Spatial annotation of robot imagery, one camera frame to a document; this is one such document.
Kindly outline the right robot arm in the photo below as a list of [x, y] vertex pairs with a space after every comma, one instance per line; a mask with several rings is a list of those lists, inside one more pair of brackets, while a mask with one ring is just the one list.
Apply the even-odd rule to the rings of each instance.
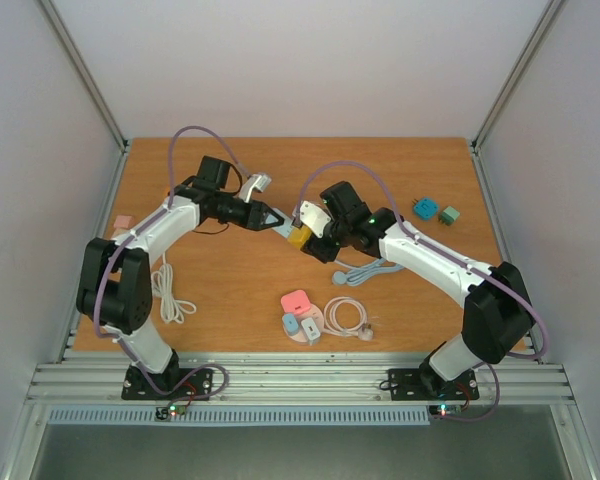
[[420, 364], [418, 384], [431, 398], [448, 393], [457, 378], [480, 363], [497, 364], [535, 325], [519, 270], [462, 256], [417, 230], [389, 208], [371, 211], [345, 181], [324, 190], [320, 204], [303, 201], [293, 214], [307, 231], [304, 253], [323, 263], [351, 247], [399, 265], [439, 288], [463, 309], [459, 334]]

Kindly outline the light blue power strip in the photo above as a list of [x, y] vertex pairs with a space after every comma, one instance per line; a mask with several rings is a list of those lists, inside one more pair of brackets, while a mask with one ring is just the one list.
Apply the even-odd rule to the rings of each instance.
[[274, 208], [274, 212], [283, 219], [283, 224], [281, 226], [274, 227], [273, 230], [283, 238], [288, 239], [293, 230], [292, 219], [278, 208]]

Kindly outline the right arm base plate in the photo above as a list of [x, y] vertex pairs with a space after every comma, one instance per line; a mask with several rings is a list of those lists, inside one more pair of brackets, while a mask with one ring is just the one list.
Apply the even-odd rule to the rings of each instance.
[[456, 380], [447, 383], [438, 393], [431, 393], [422, 383], [417, 368], [392, 368], [381, 382], [393, 401], [471, 401], [480, 398], [479, 388], [472, 370], [465, 371]]

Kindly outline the yellow cube socket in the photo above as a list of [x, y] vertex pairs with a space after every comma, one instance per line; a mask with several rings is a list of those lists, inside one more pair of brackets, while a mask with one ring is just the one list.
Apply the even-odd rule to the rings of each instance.
[[289, 236], [287, 237], [287, 241], [294, 248], [301, 250], [306, 242], [311, 238], [313, 232], [306, 225], [297, 228], [292, 227]]

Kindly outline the round pink socket base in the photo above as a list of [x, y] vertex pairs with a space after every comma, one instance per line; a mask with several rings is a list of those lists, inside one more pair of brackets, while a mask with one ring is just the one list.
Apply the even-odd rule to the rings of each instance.
[[285, 313], [282, 316], [282, 326], [290, 340], [301, 345], [313, 346], [322, 337], [325, 327], [324, 314], [318, 306], [312, 304], [302, 314]]

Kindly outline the mint green usb charger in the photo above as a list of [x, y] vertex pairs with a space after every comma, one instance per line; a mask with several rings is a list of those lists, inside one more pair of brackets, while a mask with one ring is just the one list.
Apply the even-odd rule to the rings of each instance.
[[447, 206], [438, 214], [438, 221], [446, 226], [453, 225], [460, 217], [460, 212], [452, 206]]

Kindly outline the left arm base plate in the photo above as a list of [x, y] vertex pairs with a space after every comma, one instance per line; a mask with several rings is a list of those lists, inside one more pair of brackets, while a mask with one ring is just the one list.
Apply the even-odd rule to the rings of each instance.
[[121, 399], [125, 401], [165, 401], [177, 398], [202, 396], [210, 392], [213, 386], [213, 372], [211, 369], [202, 369], [189, 377], [182, 385], [176, 387], [180, 380], [190, 372], [190, 369], [168, 367], [161, 374], [149, 373], [158, 390], [155, 390], [142, 371], [136, 366], [129, 366], [126, 370]]

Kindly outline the teal plug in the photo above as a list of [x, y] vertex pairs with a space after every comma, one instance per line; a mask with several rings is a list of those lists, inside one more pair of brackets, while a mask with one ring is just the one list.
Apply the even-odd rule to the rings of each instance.
[[422, 197], [413, 202], [412, 211], [421, 220], [428, 221], [437, 215], [439, 205], [430, 197]]

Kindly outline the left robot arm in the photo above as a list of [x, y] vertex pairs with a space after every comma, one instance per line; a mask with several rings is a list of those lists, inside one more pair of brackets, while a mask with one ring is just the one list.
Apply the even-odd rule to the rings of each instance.
[[175, 395], [182, 384], [176, 352], [150, 319], [153, 302], [151, 268], [181, 237], [207, 219], [262, 231], [283, 218], [253, 195], [271, 182], [256, 173], [235, 192], [226, 189], [234, 164], [205, 156], [196, 174], [171, 185], [159, 207], [128, 233], [91, 240], [83, 257], [77, 310], [93, 322], [99, 338], [117, 343], [159, 398]]

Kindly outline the coral pink plug adapter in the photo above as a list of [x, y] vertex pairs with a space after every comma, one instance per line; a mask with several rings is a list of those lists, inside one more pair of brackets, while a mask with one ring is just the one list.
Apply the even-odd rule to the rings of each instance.
[[280, 304], [285, 314], [294, 316], [304, 314], [312, 306], [307, 293], [301, 289], [283, 295]]

